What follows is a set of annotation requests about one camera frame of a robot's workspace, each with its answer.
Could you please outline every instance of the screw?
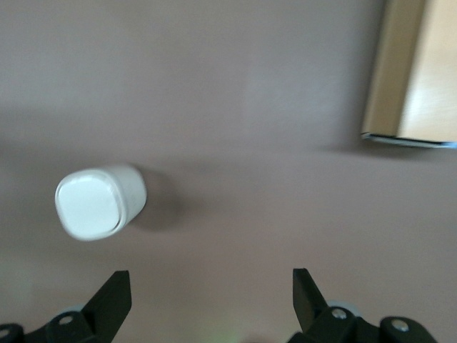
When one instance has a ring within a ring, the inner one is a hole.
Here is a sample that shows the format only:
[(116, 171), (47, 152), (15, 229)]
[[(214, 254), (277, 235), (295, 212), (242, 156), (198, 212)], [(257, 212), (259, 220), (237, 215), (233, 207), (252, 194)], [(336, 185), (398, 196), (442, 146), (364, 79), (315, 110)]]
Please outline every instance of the screw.
[(66, 325), (66, 324), (71, 323), (72, 320), (73, 320), (72, 316), (65, 316), (65, 317), (60, 318), (59, 324), (60, 325)]
[(348, 317), (342, 309), (334, 309), (331, 313), (337, 319), (346, 319)]
[(409, 326), (401, 319), (394, 319), (392, 321), (392, 326), (395, 327), (398, 331), (408, 332)]

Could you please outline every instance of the container lid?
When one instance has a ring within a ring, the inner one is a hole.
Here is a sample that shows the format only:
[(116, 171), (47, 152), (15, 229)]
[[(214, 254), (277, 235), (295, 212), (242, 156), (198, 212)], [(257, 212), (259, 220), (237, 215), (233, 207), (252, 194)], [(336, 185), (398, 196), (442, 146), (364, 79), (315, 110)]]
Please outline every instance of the container lid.
[(61, 181), (56, 190), (56, 208), (65, 230), (83, 241), (110, 236), (125, 214), (115, 182), (90, 170)]

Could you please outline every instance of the plastic cup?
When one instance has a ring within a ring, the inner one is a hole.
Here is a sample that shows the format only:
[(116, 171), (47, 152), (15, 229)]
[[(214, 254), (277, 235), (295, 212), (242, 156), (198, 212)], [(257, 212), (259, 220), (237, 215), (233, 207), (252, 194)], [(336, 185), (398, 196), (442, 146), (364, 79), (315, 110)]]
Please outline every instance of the plastic cup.
[(143, 209), (146, 185), (129, 165), (85, 169), (62, 179), (55, 200), (68, 234), (93, 241), (123, 229)]

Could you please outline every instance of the white cup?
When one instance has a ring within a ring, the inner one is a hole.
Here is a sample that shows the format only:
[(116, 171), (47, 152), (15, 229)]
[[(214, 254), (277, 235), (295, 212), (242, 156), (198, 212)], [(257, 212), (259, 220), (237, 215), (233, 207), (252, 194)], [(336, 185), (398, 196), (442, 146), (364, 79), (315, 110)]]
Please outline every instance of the white cup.
[(57, 186), (56, 209), (65, 230), (80, 241), (115, 234), (144, 207), (146, 185), (129, 165), (77, 171)]

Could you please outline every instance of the white container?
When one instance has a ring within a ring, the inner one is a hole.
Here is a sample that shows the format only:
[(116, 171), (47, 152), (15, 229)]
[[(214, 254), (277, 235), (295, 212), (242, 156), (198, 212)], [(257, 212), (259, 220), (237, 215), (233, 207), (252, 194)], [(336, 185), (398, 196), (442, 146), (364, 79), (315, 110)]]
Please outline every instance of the white container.
[(129, 165), (77, 171), (57, 186), (56, 209), (75, 239), (93, 241), (115, 234), (144, 207), (146, 186)]

